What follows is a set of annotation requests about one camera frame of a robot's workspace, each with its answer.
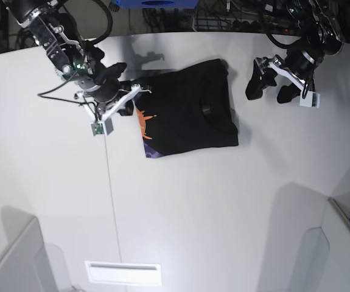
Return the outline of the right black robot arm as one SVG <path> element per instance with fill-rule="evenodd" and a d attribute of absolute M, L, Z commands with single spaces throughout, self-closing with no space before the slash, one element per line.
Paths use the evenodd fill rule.
<path fill-rule="evenodd" d="M 120 62 L 106 67 L 101 61 L 104 51 L 97 45 L 110 36 L 113 17 L 102 1 L 96 4 L 104 12 L 107 27 L 101 36 L 84 39 L 78 31 L 74 17 L 60 12 L 64 1 L 4 1 L 6 8 L 21 28 L 27 29 L 35 43 L 46 51 L 48 59 L 60 74 L 64 84 L 76 83 L 83 91 L 74 103 L 87 106 L 99 120 L 115 110 L 121 116 L 131 116 L 134 105 L 125 100 L 131 93 L 131 82 L 119 80 L 126 70 Z"/>

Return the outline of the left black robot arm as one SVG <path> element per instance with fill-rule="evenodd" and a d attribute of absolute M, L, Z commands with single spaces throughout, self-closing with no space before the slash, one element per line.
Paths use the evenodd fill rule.
<path fill-rule="evenodd" d="M 345 41 L 336 16 L 321 1 L 284 1 L 289 15 L 298 23 L 301 36 L 291 44 L 283 44 L 274 38 L 264 20 L 266 6 L 266 1 L 260 3 L 257 12 L 259 24 L 275 46 L 286 50 L 286 56 L 253 60 L 253 73 L 245 90 L 247 99 L 260 99 L 265 89 L 277 85 L 275 78 L 280 75 L 290 84 L 280 88 L 278 103 L 299 98 L 300 106 L 319 108 L 315 70 L 326 56 L 339 53 Z"/>

